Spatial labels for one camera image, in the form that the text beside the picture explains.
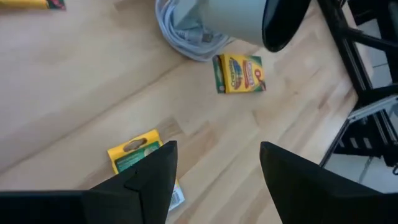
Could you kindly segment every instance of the yellow object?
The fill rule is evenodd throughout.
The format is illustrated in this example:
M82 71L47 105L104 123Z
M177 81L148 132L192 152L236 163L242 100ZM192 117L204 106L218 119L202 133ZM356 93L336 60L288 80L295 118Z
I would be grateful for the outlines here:
M261 58L236 54L219 56L225 93L245 93L266 90Z
M156 129L142 134L132 140L125 142L108 150L109 158L112 161L112 168L115 174L131 167L136 162L158 150L163 145L159 132ZM178 181L175 180L174 190L170 201L169 211L185 200Z
M0 6L32 9L65 9L63 0L0 0Z

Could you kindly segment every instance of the wooden surface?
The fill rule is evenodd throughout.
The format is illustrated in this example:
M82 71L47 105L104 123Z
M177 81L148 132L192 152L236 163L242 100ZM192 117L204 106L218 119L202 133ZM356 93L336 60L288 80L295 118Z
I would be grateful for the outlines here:
M163 40L154 0L67 1L0 11L0 189L88 189L113 175L106 150L157 128L178 141L186 202L168 223L280 223L261 141L320 162L356 94L312 2L281 52L262 57L264 93L219 95L211 63Z

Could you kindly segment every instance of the white floor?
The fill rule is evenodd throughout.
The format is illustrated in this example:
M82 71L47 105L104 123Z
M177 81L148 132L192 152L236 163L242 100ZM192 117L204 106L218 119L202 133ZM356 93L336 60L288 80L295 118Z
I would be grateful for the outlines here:
M380 37L376 20L359 26L359 29L368 35ZM374 69L371 79L375 88L391 84L390 70L386 54L377 49L368 47L368 55ZM393 125L398 129L398 106L387 111ZM347 156L334 154L325 166L326 169L359 182L383 193L398 192L398 176L392 174L392 168L387 167L383 159L364 156Z

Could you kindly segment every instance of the floor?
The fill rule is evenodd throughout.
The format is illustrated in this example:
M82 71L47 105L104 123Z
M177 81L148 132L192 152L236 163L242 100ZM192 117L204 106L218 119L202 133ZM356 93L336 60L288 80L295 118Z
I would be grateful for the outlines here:
M225 47L262 58L258 94L217 94L213 65L164 40L154 1L4 11L0 30L0 190L90 189L114 176L107 149L155 128L178 141L186 199L167 223L281 223L260 142L319 163L357 101L316 1L280 52Z
M380 37L376 20L361 24L358 28L366 34ZM374 70L371 79L374 87L391 84L386 54L381 50L366 48ZM392 124L398 129L398 105L387 112ZM326 169L383 193L396 192L398 189L398 176L392 174L392 168L387 167L383 159L334 154L328 161Z

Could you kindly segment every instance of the black metal frame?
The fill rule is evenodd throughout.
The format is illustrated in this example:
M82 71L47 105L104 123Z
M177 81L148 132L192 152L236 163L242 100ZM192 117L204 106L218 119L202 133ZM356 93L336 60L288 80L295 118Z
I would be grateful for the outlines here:
M360 30L350 28L343 11L336 4L336 0L318 0L318 3L335 40L353 87L358 94L359 100L355 106L355 110L374 103L381 98L398 93L398 87L395 85L387 88L373 88L356 47L356 42L384 50L394 55L398 55L396 54L398 52L398 44L377 39L363 34ZM343 141L348 143L347 141L352 140L352 138L362 138L361 142L367 139L367 142L371 146L369 147L369 144L365 143L357 144L356 147L352 145L348 146L349 144L344 146ZM353 124L345 122L320 165L324 166L329 157L336 152L361 156L384 156L386 164L393 166L398 162L398 153L396 153L398 152L398 147L396 147L397 139L398 135L392 127L385 110L374 113Z

